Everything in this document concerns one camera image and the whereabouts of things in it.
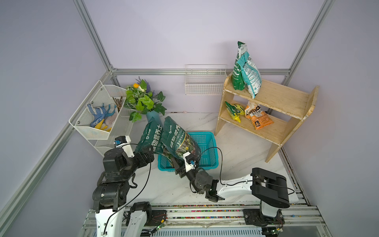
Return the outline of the teal white fertilizer bag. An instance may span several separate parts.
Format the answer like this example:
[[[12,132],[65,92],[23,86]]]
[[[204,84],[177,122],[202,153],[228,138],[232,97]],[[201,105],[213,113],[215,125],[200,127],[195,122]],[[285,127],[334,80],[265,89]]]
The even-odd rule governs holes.
[[[254,99],[260,91],[262,77],[248,51],[238,52],[237,65],[247,90]]]

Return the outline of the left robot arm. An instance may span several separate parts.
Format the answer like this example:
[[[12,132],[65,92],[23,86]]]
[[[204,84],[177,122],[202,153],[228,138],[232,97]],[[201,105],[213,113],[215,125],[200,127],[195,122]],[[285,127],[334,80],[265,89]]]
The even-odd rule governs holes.
[[[93,192],[98,237],[151,237],[162,229],[166,212],[155,216],[148,201],[136,202],[126,211],[130,201],[127,194],[135,189],[135,172],[154,161],[153,147],[128,155],[122,148],[113,148],[103,158],[104,172]]]

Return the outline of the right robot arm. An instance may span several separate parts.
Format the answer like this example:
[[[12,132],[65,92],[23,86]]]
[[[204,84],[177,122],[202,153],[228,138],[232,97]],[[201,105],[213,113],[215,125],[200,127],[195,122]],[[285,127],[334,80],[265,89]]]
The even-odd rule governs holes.
[[[187,177],[192,192],[205,194],[212,202],[219,202],[229,197],[253,195],[260,200],[258,211],[244,211],[247,225],[265,227],[277,224],[284,226],[282,209],[290,207],[287,179],[277,173],[253,168],[251,173],[231,180],[214,179],[207,171],[198,166],[199,157],[186,152],[180,164],[175,158],[173,165],[175,173],[181,178]]]

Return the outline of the dark green soil bag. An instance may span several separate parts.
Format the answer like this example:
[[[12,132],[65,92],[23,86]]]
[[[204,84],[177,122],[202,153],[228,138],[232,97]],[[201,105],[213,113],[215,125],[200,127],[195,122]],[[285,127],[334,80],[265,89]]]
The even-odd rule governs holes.
[[[186,152],[195,156],[196,163],[200,160],[201,150],[197,142],[171,117],[164,120],[161,143],[164,147],[162,155],[168,159],[172,167],[174,160],[179,165],[184,164],[183,154]]]
[[[141,139],[135,149],[135,152],[140,152],[144,147],[152,146],[155,154],[166,157],[172,163],[172,156],[166,149],[161,139],[163,133],[163,126],[160,125],[154,118],[151,118],[146,125]]]

